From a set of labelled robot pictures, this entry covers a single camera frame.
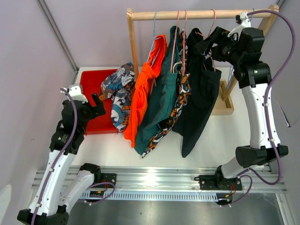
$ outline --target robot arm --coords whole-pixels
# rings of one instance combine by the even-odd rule
[[[264,43],[263,31],[250,27],[247,12],[236,16],[236,21],[240,25],[231,32],[216,27],[207,39],[196,45],[203,56],[207,56],[211,50],[211,57],[214,60],[227,61],[233,65],[234,76],[245,98],[250,122],[250,145],[237,147],[236,157],[217,168],[213,183],[211,177],[206,179],[205,176],[199,176],[196,179],[202,184],[210,182],[210,187],[216,187],[216,190],[230,190],[228,184],[235,183],[242,171],[275,160],[275,152],[270,141],[274,142],[280,157],[288,154],[288,147],[280,144],[275,128],[271,91],[268,94],[268,105],[264,105],[264,94],[272,78],[268,64],[259,60]],[[268,121],[265,107],[269,109]],[[272,140],[269,140],[268,122],[273,133]]]
[[[51,151],[46,169],[50,173],[44,174],[37,195],[29,208],[19,212],[18,220],[26,225],[32,223],[33,213],[36,209],[38,210],[34,225],[67,224],[69,213],[80,195],[93,183],[99,183],[101,179],[99,166],[84,164],[70,186],[63,193],[60,193],[68,169],[78,152],[80,144],[84,140],[88,122],[105,114],[103,103],[98,99],[96,94],[92,95],[96,103],[96,106],[93,107],[83,95],[80,85],[71,85],[65,90],[74,100],[76,106],[77,126],[75,134],[64,153],[57,158],[70,138],[74,126],[74,109],[70,99],[68,99],[63,102],[62,120],[58,123],[50,144]],[[42,190],[44,194],[41,202],[38,203]]]

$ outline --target black mounting bracket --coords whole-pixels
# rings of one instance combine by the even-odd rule
[[[221,166],[217,168],[215,175],[199,175],[198,177],[195,177],[194,180],[199,182],[201,190],[231,191],[231,185],[233,185],[237,191],[241,191],[243,189],[239,178],[224,178]]]
[[[104,182],[104,181],[105,182],[111,182],[114,185],[116,185],[117,174],[115,174],[115,173],[103,173],[103,174],[101,174],[101,182]],[[102,184],[102,185],[96,186],[94,188],[103,188],[103,189],[105,189],[106,187],[107,186],[105,184]],[[90,197],[93,197],[93,198],[96,198],[96,199],[89,200],[89,202],[93,203],[93,202],[98,201],[97,198],[103,198],[104,193],[105,193],[105,190],[104,191],[90,191]]]

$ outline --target gray floor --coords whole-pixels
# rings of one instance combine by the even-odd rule
[[[283,225],[274,194],[250,194],[232,206],[214,202],[78,202],[68,225]]]

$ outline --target black garment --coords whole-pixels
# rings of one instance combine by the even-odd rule
[[[181,154],[184,158],[193,150],[205,128],[219,95],[221,79],[221,71],[216,69],[214,72],[211,59],[205,60],[195,48],[196,43],[203,40],[195,30],[199,32],[193,29],[187,39],[187,70],[190,72],[188,80],[192,93],[173,127],[173,131],[183,136]]]

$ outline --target wooden rod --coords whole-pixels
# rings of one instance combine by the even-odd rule
[[[241,14],[242,12],[252,12],[253,9],[236,9],[236,10],[216,10],[217,19],[232,19],[236,15]],[[144,20],[154,20],[155,12],[132,12],[133,21],[144,21]],[[185,20],[186,15],[185,11],[180,11],[180,20]],[[178,16],[178,11],[159,11],[156,16],[156,20],[176,20]],[[254,18],[269,18],[270,13],[259,13],[253,15]],[[202,11],[188,11],[188,19],[213,19],[214,12],[212,10],[202,10]]]
[[[134,66],[134,70],[135,70],[135,79],[137,79],[137,77],[139,75],[139,63],[137,60],[137,49],[136,49],[136,42],[135,42],[135,27],[134,27],[133,19],[132,19],[132,10],[130,8],[127,9],[127,22],[128,22],[128,29],[129,29],[133,66]]]
[[[279,6],[276,4],[270,5],[269,10],[279,12]],[[271,26],[275,22],[276,17],[277,16],[275,14],[271,14],[270,17],[262,19],[261,23],[258,26],[258,29],[261,29],[263,31],[264,36],[266,36],[267,33],[269,32]],[[236,80],[236,78],[234,76],[232,76],[229,89],[223,91],[223,95],[222,95],[223,101],[226,101],[228,99],[228,97],[230,96],[230,93],[232,92],[232,90],[237,82],[238,81]]]

